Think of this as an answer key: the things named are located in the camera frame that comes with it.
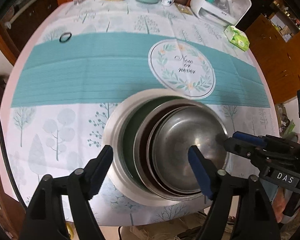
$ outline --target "green tissue package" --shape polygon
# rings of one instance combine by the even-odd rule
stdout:
[[[247,35],[243,31],[240,31],[234,26],[228,26],[224,30],[224,33],[230,43],[232,43],[233,45],[239,47],[243,51],[247,51],[249,49],[250,42]]]

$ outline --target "blue cloth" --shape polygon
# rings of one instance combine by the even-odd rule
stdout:
[[[164,88],[148,65],[151,47],[166,36],[88,33],[66,43],[35,46],[22,70],[12,107],[121,102],[146,89]],[[270,107],[255,67],[229,54],[188,42],[210,61],[216,86],[204,104]]]

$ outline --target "clamp screw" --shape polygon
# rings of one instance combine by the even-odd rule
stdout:
[[[220,175],[220,176],[225,176],[227,174],[227,172],[225,170],[218,170],[217,173]]]
[[[81,175],[83,173],[83,171],[84,171],[83,168],[78,168],[74,171],[74,174]]]
[[[47,181],[47,180],[49,180],[49,179],[51,179],[52,178],[52,176],[50,175],[50,174],[46,174],[46,175],[44,175],[43,177],[42,177],[42,179],[44,180],[44,181]]]
[[[250,175],[249,178],[254,182],[258,181],[259,179],[256,175]]]

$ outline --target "floral wreath print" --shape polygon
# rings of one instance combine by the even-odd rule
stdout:
[[[190,62],[193,62],[186,60],[187,56],[184,56],[190,55],[197,60],[197,65],[201,68],[177,67],[175,70],[171,70],[167,67],[168,54],[174,51],[181,52],[182,59],[186,62],[185,65],[190,66]],[[207,58],[191,45],[177,40],[160,41],[151,48],[148,57],[152,73],[165,87],[196,99],[205,98],[212,93],[215,86],[214,70]],[[189,80],[189,75],[183,77],[182,73],[193,74],[191,80]]]

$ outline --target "stainless steel bowl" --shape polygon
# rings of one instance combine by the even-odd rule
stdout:
[[[180,192],[180,191],[174,191],[173,189],[169,188],[168,186],[166,186],[164,184],[164,182],[161,181],[160,177],[158,176],[158,174],[155,172],[154,169],[154,164],[152,161],[152,144],[153,144],[153,140],[154,140],[154,135],[156,134],[156,132],[158,131],[159,127],[161,126],[161,124],[168,119],[172,114],[185,109],[187,107],[189,107],[191,105],[187,105],[187,106],[181,106],[178,107],[172,111],[170,111],[169,113],[167,113],[164,117],[162,117],[159,122],[156,123],[156,125],[153,127],[149,138],[148,138],[148,142],[147,142],[147,148],[146,148],[146,161],[147,161],[147,165],[148,165],[148,169],[152,175],[152,177],[156,180],[156,182],[165,190],[167,190],[168,192],[172,193],[172,194],[177,194],[177,195],[196,195],[198,194],[198,196],[201,195],[201,192],[195,192],[195,193],[188,193],[188,192]]]
[[[201,192],[197,194],[180,194],[178,192],[173,193],[171,190],[166,190],[162,187],[160,183],[152,176],[150,169],[146,161],[146,147],[153,127],[159,122],[159,120],[168,114],[170,111],[175,110],[181,106],[187,106],[192,103],[188,99],[175,99],[161,104],[151,113],[141,123],[134,140],[133,146],[133,159],[137,170],[137,173],[142,180],[143,184],[151,190],[153,193],[175,201],[185,201],[191,200],[201,196]]]
[[[196,102],[195,106],[176,111],[165,119],[154,136],[155,173],[173,191],[198,192],[200,187],[188,162],[189,147],[197,145],[203,156],[221,169],[227,156],[222,145],[226,138],[223,123],[207,106]]]
[[[133,144],[134,138],[138,131],[140,124],[143,119],[155,108],[160,106],[162,103],[169,100],[173,100],[180,97],[175,96],[165,96],[151,99],[141,105],[139,108],[135,109],[126,119],[126,122],[122,126],[119,134],[119,153],[120,161],[122,166],[126,169],[127,174],[136,182],[140,187],[147,190],[145,185],[140,180],[138,173],[135,169],[133,161]]]

